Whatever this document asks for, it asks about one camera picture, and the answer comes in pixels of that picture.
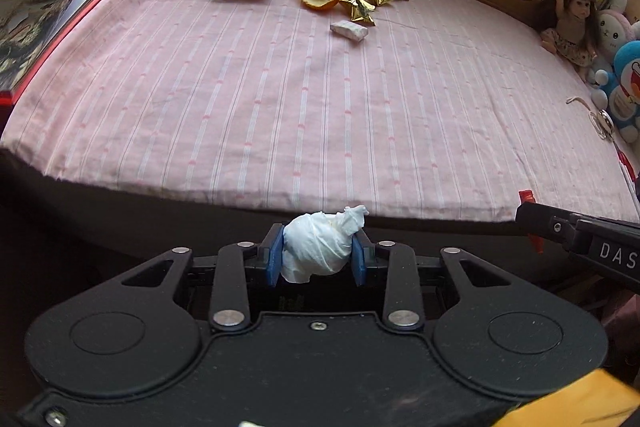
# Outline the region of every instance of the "pink striped bedsheet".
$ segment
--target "pink striped bedsheet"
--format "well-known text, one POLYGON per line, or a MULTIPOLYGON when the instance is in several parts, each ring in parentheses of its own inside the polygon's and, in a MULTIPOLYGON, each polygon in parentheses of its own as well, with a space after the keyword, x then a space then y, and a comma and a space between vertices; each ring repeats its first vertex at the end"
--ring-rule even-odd
POLYGON ((52 178, 216 205, 508 221, 518 190, 638 220, 587 88, 475 0, 396 0, 355 44, 300 0, 103 0, 1 146, 52 178))

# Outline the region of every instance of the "stuffed toy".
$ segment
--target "stuffed toy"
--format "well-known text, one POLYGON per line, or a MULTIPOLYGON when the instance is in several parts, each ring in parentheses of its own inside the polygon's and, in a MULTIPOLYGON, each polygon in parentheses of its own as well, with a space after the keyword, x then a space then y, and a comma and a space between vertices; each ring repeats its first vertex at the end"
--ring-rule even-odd
POLYGON ((609 9, 598 12, 600 45, 596 50, 598 56, 593 59, 591 71, 587 73, 590 84, 596 84, 596 71, 612 71, 613 58, 622 46, 640 37, 640 23, 632 26, 623 15, 626 5, 626 0, 611 0, 609 9))
POLYGON ((640 127, 640 41, 622 46, 613 59, 613 72, 599 70, 595 80, 598 89, 591 92, 591 101, 606 109, 624 141, 635 142, 640 127))

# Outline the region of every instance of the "bed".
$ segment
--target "bed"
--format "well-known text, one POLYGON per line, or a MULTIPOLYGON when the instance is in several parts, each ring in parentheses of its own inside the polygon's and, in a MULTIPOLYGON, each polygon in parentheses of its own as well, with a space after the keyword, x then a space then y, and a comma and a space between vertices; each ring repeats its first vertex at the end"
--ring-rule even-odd
POLYGON ((18 100, 4 176, 143 256, 360 203, 384 229, 517 234, 524 188, 638 220, 614 145, 565 103, 587 87, 530 28, 475 0, 372 16, 355 44, 340 7, 300 0, 101 0, 18 100))

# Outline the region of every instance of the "drawer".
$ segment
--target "drawer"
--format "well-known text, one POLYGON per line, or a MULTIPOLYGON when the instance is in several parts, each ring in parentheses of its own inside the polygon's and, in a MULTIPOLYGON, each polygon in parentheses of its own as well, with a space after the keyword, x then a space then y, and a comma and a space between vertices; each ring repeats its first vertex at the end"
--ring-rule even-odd
POLYGON ((508 13, 512 17, 525 23, 532 22, 535 17, 539 0, 485 0, 498 10, 508 13))

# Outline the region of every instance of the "crumpled tissue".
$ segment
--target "crumpled tissue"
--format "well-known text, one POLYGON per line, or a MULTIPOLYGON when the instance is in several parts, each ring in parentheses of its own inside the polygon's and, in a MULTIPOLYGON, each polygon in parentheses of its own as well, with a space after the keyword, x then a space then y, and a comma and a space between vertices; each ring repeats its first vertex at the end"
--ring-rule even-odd
POLYGON ((339 272, 351 255, 351 236, 369 214, 363 204, 337 214, 304 214, 284 227, 281 274, 292 283, 309 282, 312 275, 339 272))

